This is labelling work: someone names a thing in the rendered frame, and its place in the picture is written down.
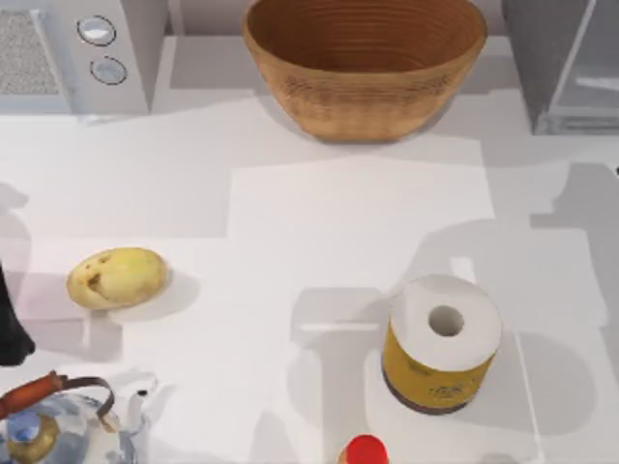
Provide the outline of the brown woven basket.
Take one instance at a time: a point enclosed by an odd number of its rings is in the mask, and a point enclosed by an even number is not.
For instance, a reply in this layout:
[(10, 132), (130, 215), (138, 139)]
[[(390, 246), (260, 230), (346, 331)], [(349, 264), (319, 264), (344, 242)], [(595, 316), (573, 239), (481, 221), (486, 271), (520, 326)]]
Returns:
[(487, 39), (471, 0), (254, 0), (243, 38), (306, 133), (399, 140), (459, 90)]

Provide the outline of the yellow-wrapped paper roll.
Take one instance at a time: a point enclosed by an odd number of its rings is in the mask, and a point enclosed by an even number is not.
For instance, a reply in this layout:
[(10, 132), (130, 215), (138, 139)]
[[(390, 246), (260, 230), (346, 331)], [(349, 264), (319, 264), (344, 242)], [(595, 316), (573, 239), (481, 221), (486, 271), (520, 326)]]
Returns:
[(502, 337), (499, 311), (479, 286), (454, 275), (425, 275), (391, 300), (381, 370), (410, 409), (446, 415), (477, 394)]

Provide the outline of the yellow potato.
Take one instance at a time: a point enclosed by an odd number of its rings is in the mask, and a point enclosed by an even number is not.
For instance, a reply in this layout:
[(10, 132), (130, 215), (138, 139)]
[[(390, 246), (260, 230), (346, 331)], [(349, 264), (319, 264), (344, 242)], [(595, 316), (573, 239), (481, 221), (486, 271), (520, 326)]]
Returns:
[(168, 282), (168, 266), (155, 251), (115, 247), (89, 256), (68, 274), (71, 300), (90, 309), (115, 310), (145, 303)]

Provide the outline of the red-capped bottle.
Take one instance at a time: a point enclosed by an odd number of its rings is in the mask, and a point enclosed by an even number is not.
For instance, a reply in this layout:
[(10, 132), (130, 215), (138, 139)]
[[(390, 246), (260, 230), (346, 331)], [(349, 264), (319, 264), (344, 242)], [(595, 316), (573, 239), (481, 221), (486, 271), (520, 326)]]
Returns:
[(360, 434), (345, 445), (337, 464), (390, 464), (390, 459), (380, 439), (371, 434)]

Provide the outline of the pale microwave oven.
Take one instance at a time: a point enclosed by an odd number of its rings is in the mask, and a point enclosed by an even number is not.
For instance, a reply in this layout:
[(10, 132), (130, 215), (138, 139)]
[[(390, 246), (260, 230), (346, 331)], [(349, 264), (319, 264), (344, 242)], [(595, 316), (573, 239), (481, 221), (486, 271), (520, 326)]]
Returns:
[[(114, 24), (113, 43), (78, 36), (77, 21), (91, 15)], [(0, 115), (149, 113), (168, 16), (168, 0), (0, 0)], [(122, 84), (90, 74), (104, 56), (127, 68)]]

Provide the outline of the round microwave knob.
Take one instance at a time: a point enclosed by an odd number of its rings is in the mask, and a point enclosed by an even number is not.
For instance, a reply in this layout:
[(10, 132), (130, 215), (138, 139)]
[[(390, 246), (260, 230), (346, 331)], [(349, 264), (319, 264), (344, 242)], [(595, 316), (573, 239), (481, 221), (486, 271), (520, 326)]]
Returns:
[(90, 63), (90, 74), (101, 84), (116, 86), (122, 84), (128, 77), (125, 65), (110, 56), (104, 56)]
[(108, 46), (117, 36), (114, 24), (101, 15), (79, 19), (76, 23), (76, 32), (85, 43), (93, 46)]

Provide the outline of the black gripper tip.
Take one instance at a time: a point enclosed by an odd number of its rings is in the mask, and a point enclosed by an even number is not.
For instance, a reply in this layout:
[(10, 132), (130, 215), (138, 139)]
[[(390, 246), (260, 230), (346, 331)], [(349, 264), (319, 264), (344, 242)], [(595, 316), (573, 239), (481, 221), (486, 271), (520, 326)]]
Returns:
[(35, 350), (35, 342), (16, 317), (0, 263), (0, 366), (21, 365)]

